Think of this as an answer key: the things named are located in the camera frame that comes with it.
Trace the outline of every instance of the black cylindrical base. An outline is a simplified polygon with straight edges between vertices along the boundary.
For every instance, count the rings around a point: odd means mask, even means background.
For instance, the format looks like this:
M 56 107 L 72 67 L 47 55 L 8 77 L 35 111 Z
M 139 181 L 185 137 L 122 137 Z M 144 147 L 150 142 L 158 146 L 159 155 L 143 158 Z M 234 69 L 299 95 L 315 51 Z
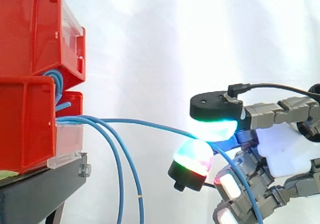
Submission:
M 176 161 L 172 162 L 168 170 L 168 175 L 176 181 L 174 188 L 180 192 L 182 192 L 185 187 L 194 191 L 200 191 L 207 178 L 206 176 L 199 175 L 185 168 Z

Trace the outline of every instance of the black cable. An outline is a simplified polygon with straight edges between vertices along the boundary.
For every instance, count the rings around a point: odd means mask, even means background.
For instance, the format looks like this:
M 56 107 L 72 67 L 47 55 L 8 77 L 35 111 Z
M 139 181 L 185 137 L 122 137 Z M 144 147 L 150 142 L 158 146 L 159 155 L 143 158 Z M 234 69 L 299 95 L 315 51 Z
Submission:
M 211 184 L 211 183 L 207 183 L 207 182 L 205 182 L 203 185 L 204 185 L 205 187 L 208 187 L 208 188 L 214 188 L 214 189 L 217 189 L 217 188 L 216 188 L 216 186 L 215 186 L 214 184 Z
M 250 89 L 254 89 L 254 88 L 277 88 L 277 89 L 287 90 L 290 92 L 299 93 L 301 95 L 305 95 L 305 96 L 308 96 L 311 98 L 320 98 L 320 94 L 308 92 L 308 91 L 297 89 L 297 88 L 287 86 L 287 85 L 280 85 L 280 84 L 273 84 L 273 83 L 251 84 Z
M 259 83 L 259 84 L 242 84 L 242 83 L 240 83 L 240 84 L 230 85 L 228 88 L 228 95 L 230 97 L 237 97 L 238 94 L 245 93 L 245 92 L 250 91 L 255 88 L 282 89 L 282 90 L 287 90 L 290 92 L 299 93 L 301 95 L 305 95 L 305 96 L 311 97 L 313 99 L 318 99 L 318 100 L 320 99 L 320 94 L 304 91 L 304 90 L 297 89 L 297 88 L 287 86 L 287 85 L 274 84 L 274 83 Z

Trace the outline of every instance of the white plastic part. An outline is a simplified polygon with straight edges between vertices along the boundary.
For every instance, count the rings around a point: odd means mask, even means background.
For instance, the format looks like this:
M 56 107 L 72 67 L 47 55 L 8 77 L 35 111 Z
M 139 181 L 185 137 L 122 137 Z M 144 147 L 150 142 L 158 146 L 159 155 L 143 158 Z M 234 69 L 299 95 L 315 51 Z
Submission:
M 74 53 L 77 53 L 77 37 L 83 35 L 83 29 L 64 0 L 62 0 L 61 11 L 64 42 Z
M 320 143 L 307 140 L 287 124 L 257 130 L 257 149 L 266 158 L 274 178 L 308 172 L 311 160 L 320 157 Z
M 230 173 L 223 175 L 219 178 L 219 180 L 230 200 L 240 197 L 241 190 L 236 180 Z
M 234 215 L 228 208 L 224 208 L 217 213 L 217 219 L 219 224 L 238 224 Z
M 83 148 L 83 125 L 57 124 L 56 156 L 47 160 L 47 167 L 56 169 L 81 158 Z

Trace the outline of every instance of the red plastic bin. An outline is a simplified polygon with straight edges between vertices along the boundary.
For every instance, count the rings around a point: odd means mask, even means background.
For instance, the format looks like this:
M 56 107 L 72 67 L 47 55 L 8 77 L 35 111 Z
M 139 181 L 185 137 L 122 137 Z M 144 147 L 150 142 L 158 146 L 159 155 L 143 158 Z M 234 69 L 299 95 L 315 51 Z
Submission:
M 85 29 L 64 0 L 0 0 L 0 75 L 58 69 L 64 90 L 85 80 Z
M 0 95 L 0 171 L 45 166 L 56 155 L 54 80 L 0 76 Z
M 62 93 L 62 98 L 58 104 L 70 102 L 71 106 L 60 111 L 57 111 L 55 116 L 65 117 L 65 116 L 79 116 L 82 115 L 83 111 L 83 94 L 79 91 L 64 91 Z

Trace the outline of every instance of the led light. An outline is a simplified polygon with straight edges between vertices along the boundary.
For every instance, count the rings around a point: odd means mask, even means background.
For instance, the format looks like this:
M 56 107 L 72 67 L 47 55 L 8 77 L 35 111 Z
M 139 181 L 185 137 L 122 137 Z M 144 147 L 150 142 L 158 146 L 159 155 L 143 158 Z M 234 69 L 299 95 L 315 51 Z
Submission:
M 217 219 L 220 224 L 238 224 L 234 215 L 228 208 L 224 208 L 217 213 Z
M 188 140 L 174 154 L 173 159 L 185 168 L 205 177 L 213 164 L 214 152 L 204 141 Z
M 229 140 L 238 126 L 236 120 L 193 121 L 194 135 L 205 142 L 220 142 Z
M 240 197 L 241 190 L 240 190 L 236 180 L 234 179 L 234 177 L 230 173 L 225 174 L 222 177 L 220 177 L 219 181 L 220 181 L 224 191 L 226 192 L 226 194 L 230 198 L 230 200 L 233 200 L 233 199 Z

